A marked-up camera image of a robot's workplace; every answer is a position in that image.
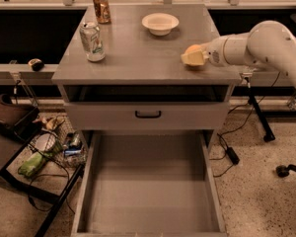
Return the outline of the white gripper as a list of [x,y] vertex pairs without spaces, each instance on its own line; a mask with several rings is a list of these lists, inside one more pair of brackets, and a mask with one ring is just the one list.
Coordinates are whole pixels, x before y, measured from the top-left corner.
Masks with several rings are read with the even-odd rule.
[[182,62],[189,66],[201,66],[208,60],[212,65],[249,65],[251,56],[247,49],[249,34],[222,36],[200,48],[187,49],[181,55]]

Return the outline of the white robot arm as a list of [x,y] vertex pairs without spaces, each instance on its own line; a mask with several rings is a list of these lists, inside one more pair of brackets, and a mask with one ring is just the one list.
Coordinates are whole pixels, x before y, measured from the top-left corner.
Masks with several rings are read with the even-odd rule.
[[181,55],[181,60],[188,66],[201,66],[209,61],[217,67],[274,68],[296,89],[296,38],[276,21],[258,23],[248,33],[191,45]]

